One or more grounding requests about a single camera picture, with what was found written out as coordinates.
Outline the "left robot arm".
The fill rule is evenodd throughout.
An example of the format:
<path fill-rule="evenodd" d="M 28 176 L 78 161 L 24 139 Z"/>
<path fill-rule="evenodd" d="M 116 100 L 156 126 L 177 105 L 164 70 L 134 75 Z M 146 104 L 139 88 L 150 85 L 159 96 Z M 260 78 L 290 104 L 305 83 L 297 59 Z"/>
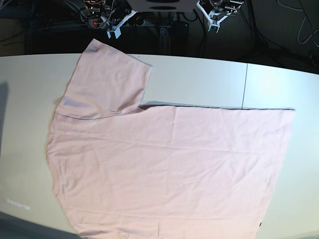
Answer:
<path fill-rule="evenodd" d="M 236 14 L 244 2 L 244 0 L 200 0 L 199 4 L 207 14 L 225 15 Z"/>

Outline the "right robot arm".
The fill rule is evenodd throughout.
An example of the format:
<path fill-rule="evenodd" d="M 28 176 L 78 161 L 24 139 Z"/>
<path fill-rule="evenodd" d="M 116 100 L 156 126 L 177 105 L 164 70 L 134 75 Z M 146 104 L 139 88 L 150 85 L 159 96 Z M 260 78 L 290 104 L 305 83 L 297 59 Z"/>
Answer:
<path fill-rule="evenodd" d="M 92 29 L 110 29 L 118 25 L 132 8 L 126 0 L 84 0 L 80 18 Z"/>

